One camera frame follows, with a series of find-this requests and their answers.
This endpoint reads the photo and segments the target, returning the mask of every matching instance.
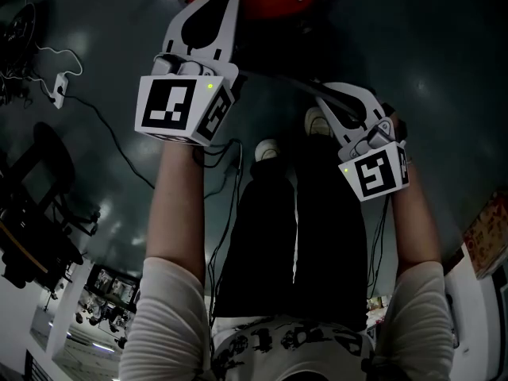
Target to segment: white sneaker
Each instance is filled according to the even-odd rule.
[[[254,152],[256,162],[268,160],[269,158],[276,158],[279,154],[280,149],[277,145],[277,141],[272,138],[261,141]]]
[[[311,107],[307,110],[307,113],[305,113],[305,132],[307,136],[321,134],[333,137],[332,129],[321,108]]]

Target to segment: ceiling light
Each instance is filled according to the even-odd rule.
[[[109,348],[109,347],[105,347],[105,346],[101,346],[100,344],[97,344],[97,343],[92,343],[95,347],[99,347],[99,348],[102,348],[103,350],[106,350],[107,352],[114,352],[114,350],[112,348]]]

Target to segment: white shirt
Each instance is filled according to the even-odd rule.
[[[398,278],[375,351],[366,336],[338,324],[266,317],[229,332],[211,367],[201,283],[176,264],[148,258],[140,288],[121,358],[122,381],[279,381],[302,371],[329,381],[363,380],[368,374],[401,379],[403,373],[419,380],[448,379],[451,370],[451,325],[439,263],[419,264]]]

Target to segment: black pants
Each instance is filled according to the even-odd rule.
[[[367,240],[360,202],[338,165],[336,141],[313,135],[298,151],[294,189],[280,158],[252,165],[231,233],[214,314],[289,314],[366,325]]]

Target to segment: gray floor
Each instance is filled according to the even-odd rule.
[[[133,131],[137,86],[140,76],[149,74],[179,2],[46,2],[48,25],[40,43],[72,48],[84,65],[82,76],[70,77],[68,93],[102,111],[139,171],[155,182],[161,145]],[[9,21],[22,5],[23,0],[4,2],[0,20]],[[333,79],[374,87],[407,122],[409,151],[435,213],[444,256],[460,246],[461,232],[506,181],[502,9],[502,0],[337,0],[329,20],[341,42],[336,49],[313,52],[316,61],[337,63]],[[39,54],[36,64],[50,87],[58,71],[75,67],[71,57],[50,52]],[[34,103],[27,110],[20,100],[0,109],[0,148],[13,162],[31,144],[37,121],[52,125],[75,162],[75,194],[101,208],[97,235],[76,236],[76,242],[97,263],[139,275],[152,190],[131,173],[92,110],[70,101],[57,110],[37,85],[30,84],[30,89]],[[282,137],[291,144],[288,137],[309,102],[286,83],[251,77],[215,144],[241,139],[248,168],[259,140]],[[220,167],[207,171],[206,191],[220,186],[233,157],[229,154]],[[37,197],[44,180],[32,176],[27,185]],[[207,257],[224,229],[232,185],[230,175],[225,190],[206,201]],[[364,203],[370,235],[381,208],[382,201]],[[376,294],[390,292],[394,284],[394,231],[392,220],[388,223]],[[340,238],[338,233],[336,246],[347,248]],[[217,270],[227,246],[226,240]]]

